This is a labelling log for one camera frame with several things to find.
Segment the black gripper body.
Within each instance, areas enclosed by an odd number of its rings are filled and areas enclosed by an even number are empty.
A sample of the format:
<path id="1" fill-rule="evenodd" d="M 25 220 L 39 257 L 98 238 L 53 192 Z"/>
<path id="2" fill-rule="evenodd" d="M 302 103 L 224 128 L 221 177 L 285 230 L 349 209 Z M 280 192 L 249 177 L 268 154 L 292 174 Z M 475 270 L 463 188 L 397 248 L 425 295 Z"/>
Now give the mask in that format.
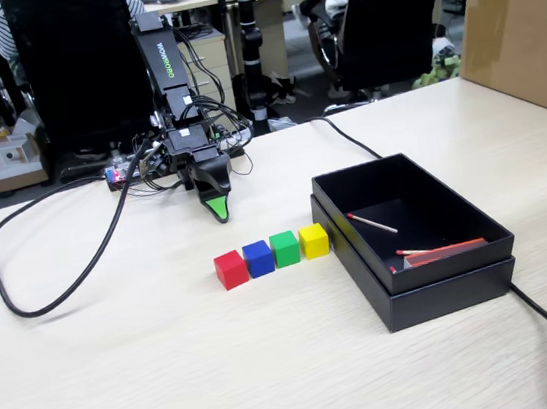
<path id="1" fill-rule="evenodd" d="M 188 177 L 192 163 L 221 155 L 201 124 L 170 130 L 164 143 L 168 150 L 171 170 L 179 177 Z"/>

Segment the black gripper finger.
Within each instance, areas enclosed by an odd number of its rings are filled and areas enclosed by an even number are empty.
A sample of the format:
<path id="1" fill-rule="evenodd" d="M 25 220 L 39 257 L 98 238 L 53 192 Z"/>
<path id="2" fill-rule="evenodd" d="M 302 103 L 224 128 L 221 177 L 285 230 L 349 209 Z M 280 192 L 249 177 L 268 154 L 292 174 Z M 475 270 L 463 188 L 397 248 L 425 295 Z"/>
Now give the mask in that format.
<path id="1" fill-rule="evenodd" d="M 208 209 L 212 216 L 220 223 L 229 221 L 228 195 L 214 189 L 197 191 L 199 202 Z"/>
<path id="2" fill-rule="evenodd" d="M 229 155 L 222 153 L 217 157 L 192 163 L 189 172 L 194 181 L 207 183 L 218 194 L 227 194 L 231 191 L 231 170 Z"/>

